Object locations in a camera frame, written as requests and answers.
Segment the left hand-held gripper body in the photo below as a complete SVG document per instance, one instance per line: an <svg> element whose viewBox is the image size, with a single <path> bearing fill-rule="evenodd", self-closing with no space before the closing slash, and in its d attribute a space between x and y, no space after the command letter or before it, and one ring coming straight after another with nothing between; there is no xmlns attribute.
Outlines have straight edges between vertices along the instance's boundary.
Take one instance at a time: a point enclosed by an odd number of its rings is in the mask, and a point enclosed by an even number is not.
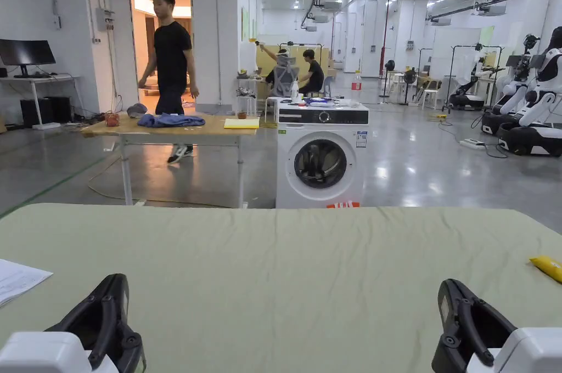
<svg viewBox="0 0 562 373"><path fill-rule="evenodd" d="M1 349L1 372L115 372L108 356L94 369L80 340L69 332L15 332Z"/></svg>

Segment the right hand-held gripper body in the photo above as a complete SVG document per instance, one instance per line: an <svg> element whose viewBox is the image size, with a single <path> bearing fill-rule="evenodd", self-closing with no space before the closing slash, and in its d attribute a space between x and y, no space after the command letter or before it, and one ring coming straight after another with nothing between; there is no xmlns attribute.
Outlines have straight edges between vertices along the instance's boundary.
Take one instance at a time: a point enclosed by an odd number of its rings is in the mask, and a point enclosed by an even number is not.
<svg viewBox="0 0 562 373"><path fill-rule="evenodd" d="M466 372L561 372L561 328L519 328L501 348L488 351L493 356L492 366L473 355Z"/></svg>

